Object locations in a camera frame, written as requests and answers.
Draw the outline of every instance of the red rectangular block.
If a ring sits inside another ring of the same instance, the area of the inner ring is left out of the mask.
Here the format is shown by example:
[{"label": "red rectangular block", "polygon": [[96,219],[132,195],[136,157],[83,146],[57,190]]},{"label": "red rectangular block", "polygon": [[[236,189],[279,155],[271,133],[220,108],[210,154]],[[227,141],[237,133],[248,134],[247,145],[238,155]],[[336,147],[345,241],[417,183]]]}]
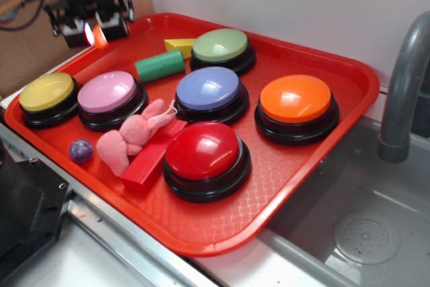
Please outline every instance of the red rectangular block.
[{"label": "red rectangular block", "polygon": [[168,125],[158,129],[122,174],[124,186],[139,192],[148,192],[163,170],[161,163],[167,145],[187,125],[186,121],[173,119]]}]

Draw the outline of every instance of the black cable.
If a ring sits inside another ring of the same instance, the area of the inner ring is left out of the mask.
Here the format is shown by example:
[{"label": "black cable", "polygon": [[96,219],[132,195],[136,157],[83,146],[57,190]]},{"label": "black cable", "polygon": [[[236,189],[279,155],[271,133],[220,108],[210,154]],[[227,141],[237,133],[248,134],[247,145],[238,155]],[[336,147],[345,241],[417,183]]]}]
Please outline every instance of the black cable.
[{"label": "black cable", "polygon": [[[18,6],[19,6],[19,8],[23,7],[27,2],[30,2],[30,1],[33,1],[33,0],[23,0],[23,1],[18,5]],[[3,26],[0,26],[0,30],[3,30],[3,31],[5,31],[5,32],[18,32],[18,31],[20,31],[20,30],[23,30],[24,28],[27,28],[28,26],[30,26],[31,24],[33,24],[33,23],[34,23],[34,21],[35,21],[35,20],[37,19],[37,17],[39,16],[39,14],[40,14],[40,12],[41,12],[41,10],[42,10],[43,4],[44,4],[44,0],[40,0],[40,2],[39,2],[39,5],[38,5],[38,8],[37,8],[36,12],[34,13],[33,17],[32,17],[28,22],[26,22],[26,23],[24,23],[24,24],[22,24],[22,25],[20,25],[20,26],[16,26],[16,27],[3,27]]]}]

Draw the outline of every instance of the white wall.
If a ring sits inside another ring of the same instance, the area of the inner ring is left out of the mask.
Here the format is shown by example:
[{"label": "white wall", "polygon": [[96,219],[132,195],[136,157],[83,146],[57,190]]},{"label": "white wall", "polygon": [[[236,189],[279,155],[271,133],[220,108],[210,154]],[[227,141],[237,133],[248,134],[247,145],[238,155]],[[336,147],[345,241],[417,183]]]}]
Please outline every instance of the white wall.
[{"label": "white wall", "polygon": [[175,12],[360,60],[388,86],[404,35],[430,0],[153,0]]}]

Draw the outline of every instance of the pink plush toy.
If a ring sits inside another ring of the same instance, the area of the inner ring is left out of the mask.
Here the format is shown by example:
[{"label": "pink plush toy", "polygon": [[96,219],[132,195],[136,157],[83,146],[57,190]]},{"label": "pink plush toy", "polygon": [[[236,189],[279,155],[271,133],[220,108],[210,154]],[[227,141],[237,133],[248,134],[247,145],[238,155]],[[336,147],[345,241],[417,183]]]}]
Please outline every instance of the pink plush toy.
[{"label": "pink plush toy", "polygon": [[141,115],[128,117],[119,130],[105,133],[97,142],[97,151],[103,160],[120,177],[130,165],[128,156],[139,154],[151,139],[153,130],[172,121],[172,115],[162,114],[164,101],[157,99]]}]

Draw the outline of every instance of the small ball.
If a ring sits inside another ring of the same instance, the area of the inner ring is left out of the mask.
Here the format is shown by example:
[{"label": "small ball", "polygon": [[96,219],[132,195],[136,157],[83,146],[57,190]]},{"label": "small ball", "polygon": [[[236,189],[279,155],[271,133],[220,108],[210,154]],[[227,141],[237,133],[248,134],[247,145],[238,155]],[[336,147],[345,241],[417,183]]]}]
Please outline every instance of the small ball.
[{"label": "small ball", "polygon": [[77,164],[86,163],[94,156],[93,145],[85,139],[79,139],[70,145],[70,158]]}]

